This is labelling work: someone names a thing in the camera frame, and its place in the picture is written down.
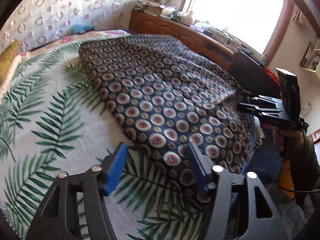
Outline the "person's right hand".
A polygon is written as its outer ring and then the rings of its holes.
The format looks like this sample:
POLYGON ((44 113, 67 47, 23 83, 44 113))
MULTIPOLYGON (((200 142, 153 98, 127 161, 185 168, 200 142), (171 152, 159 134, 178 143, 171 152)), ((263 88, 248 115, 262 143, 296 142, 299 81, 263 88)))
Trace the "person's right hand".
POLYGON ((277 151, 285 160, 293 160, 304 149, 305 132, 274 127, 273 141, 277 151))

